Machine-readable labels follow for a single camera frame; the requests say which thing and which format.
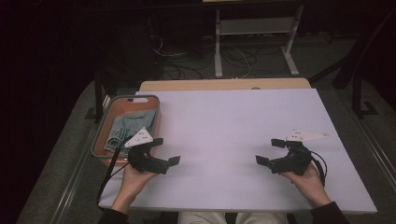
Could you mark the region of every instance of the hand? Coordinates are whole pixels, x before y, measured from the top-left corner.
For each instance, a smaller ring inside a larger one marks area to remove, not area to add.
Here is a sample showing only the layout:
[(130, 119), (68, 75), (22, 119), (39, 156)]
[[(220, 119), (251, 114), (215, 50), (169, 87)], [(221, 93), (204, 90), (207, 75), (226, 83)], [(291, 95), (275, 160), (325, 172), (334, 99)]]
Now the hand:
[(131, 165), (126, 165), (124, 167), (119, 194), (114, 200), (113, 205), (111, 205), (111, 209), (127, 214), (128, 209), (137, 194), (139, 194), (143, 187), (145, 187), (146, 183), (156, 175), (157, 174), (151, 172), (141, 173)]
[(309, 164), (303, 175), (297, 175), (294, 172), (286, 172), (281, 175), (289, 179), (314, 208), (332, 202), (324, 190), (314, 164)]

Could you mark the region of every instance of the person's right hand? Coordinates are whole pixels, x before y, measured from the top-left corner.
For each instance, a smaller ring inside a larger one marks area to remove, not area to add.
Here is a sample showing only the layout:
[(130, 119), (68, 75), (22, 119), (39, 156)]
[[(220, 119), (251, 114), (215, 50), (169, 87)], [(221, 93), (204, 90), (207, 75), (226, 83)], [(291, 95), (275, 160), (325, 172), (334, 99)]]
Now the person's right hand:
[(324, 190), (314, 164), (309, 164), (303, 175), (297, 175), (294, 172), (286, 172), (281, 175), (289, 179), (314, 208), (332, 202)]

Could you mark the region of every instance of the pants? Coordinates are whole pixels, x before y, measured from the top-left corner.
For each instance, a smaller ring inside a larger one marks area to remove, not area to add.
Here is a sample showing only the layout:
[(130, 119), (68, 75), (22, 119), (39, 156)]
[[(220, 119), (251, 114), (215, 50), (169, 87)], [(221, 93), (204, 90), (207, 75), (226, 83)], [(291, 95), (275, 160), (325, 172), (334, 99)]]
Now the pants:
[[(180, 212), (178, 224), (227, 224), (225, 213)], [(235, 224), (288, 224), (283, 213), (238, 213)]]

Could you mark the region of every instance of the folded fabric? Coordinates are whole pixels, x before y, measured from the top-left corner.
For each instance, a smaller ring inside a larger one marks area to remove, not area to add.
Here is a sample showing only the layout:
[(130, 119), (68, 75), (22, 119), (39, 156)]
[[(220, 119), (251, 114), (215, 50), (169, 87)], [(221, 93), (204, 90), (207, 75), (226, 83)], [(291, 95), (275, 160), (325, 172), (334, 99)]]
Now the folded fabric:
[[(130, 114), (116, 116), (108, 135), (105, 150), (114, 152), (120, 143), (127, 137), (134, 136), (142, 128), (153, 134), (156, 110), (142, 110)], [(125, 146), (121, 147), (123, 154), (128, 153)]]

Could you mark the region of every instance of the desk leg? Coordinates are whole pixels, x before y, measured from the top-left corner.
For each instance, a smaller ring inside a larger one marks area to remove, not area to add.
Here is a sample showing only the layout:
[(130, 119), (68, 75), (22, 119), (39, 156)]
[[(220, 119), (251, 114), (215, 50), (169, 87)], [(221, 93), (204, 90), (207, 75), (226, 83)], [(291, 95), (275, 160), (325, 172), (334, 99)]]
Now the desk leg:
[(216, 52), (215, 52), (215, 72), (216, 78), (222, 78), (221, 57), (220, 57), (220, 11), (216, 11)]
[(285, 58), (285, 61), (288, 64), (290, 73), (293, 77), (299, 76), (299, 72), (298, 72), (297, 67), (294, 63), (294, 60), (291, 58), (290, 50), (291, 50), (291, 46), (293, 45), (294, 37), (297, 34), (297, 28), (300, 23), (301, 15), (303, 14), (303, 9), (304, 9), (304, 6), (300, 6), (297, 8), (296, 15), (294, 16), (294, 22), (293, 22), (293, 25), (291, 26), (291, 29), (289, 32), (288, 43), (286, 44), (286, 46), (282, 47), (283, 57)]

